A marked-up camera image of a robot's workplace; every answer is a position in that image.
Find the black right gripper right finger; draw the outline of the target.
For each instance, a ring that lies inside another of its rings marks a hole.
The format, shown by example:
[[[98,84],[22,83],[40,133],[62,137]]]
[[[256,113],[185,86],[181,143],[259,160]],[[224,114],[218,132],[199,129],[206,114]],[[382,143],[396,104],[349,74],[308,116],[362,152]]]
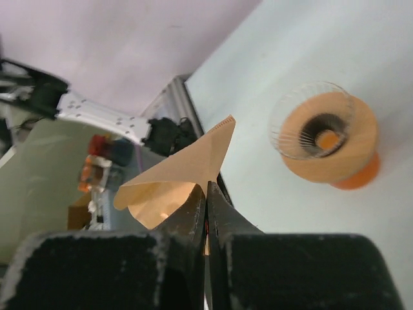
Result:
[[[402,309],[376,245],[360,234],[260,231],[208,184],[214,309]]]

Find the clear glass dripper cone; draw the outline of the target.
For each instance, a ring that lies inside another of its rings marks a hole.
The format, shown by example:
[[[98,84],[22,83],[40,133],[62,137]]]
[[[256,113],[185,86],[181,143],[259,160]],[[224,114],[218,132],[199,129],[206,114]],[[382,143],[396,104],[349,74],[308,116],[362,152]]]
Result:
[[[347,142],[354,118],[355,103],[345,89],[313,81],[277,101],[268,120],[268,138],[287,158],[324,158]]]

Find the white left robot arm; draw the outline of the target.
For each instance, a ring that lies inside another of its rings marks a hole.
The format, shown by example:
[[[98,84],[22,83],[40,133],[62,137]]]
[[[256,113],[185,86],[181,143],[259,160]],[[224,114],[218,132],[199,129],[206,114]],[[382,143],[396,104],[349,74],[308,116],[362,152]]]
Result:
[[[105,130],[168,157],[197,139],[188,118],[148,119],[94,103],[48,72],[1,58],[1,104],[41,119],[72,121]]]

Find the orange glass carafe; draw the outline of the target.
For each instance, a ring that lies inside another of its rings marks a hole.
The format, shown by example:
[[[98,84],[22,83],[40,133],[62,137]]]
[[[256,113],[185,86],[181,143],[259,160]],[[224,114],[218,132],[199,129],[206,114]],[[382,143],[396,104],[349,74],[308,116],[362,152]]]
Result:
[[[330,185],[346,191],[362,188],[376,178],[380,170],[380,165],[381,160],[379,154],[375,152],[371,160],[359,172],[343,181],[331,183]]]

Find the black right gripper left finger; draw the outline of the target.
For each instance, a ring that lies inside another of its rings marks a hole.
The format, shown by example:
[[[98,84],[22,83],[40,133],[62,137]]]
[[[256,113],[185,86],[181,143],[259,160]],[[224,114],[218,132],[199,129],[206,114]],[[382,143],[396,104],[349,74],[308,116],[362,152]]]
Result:
[[[45,232],[27,238],[1,284],[2,309],[202,309],[206,198],[149,231]]]

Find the brown paper coffee filter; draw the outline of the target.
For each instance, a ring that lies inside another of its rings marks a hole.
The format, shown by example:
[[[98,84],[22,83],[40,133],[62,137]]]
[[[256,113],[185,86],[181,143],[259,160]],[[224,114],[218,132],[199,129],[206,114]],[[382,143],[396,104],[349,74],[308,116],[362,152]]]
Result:
[[[236,120],[229,115],[191,145],[124,183],[114,197],[117,210],[128,209],[147,229],[154,229],[178,210],[195,186],[207,194],[217,181]]]

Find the aluminium frame rail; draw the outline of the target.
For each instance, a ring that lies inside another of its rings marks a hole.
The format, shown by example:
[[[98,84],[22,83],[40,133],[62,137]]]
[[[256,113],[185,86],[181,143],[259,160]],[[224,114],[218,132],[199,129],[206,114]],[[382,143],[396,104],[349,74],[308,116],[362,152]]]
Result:
[[[192,99],[185,85],[186,76],[176,76],[144,111],[150,129],[136,148],[140,173],[193,144],[203,134]]]

